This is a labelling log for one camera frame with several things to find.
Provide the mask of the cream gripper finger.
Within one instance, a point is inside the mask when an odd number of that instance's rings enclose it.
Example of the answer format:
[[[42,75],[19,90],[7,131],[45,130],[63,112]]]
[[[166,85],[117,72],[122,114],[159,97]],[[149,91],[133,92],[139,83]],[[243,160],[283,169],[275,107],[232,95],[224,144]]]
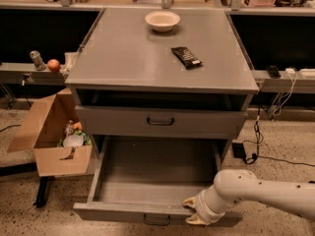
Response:
[[[190,197],[188,199],[185,199],[182,202],[182,205],[184,207],[195,208],[196,207],[196,199],[194,197]]]
[[[189,225],[204,225],[205,221],[197,214],[194,213],[185,219],[185,222]]]

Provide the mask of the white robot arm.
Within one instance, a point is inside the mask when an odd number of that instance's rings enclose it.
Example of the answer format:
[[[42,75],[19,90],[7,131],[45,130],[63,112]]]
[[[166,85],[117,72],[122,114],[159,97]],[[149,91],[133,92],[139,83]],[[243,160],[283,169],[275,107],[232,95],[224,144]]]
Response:
[[[257,202],[315,220],[314,184],[261,180],[249,170],[225,169],[216,174],[210,188],[183,201],[185,207],[194,209],[185,221],[210,225],[242,202]]]

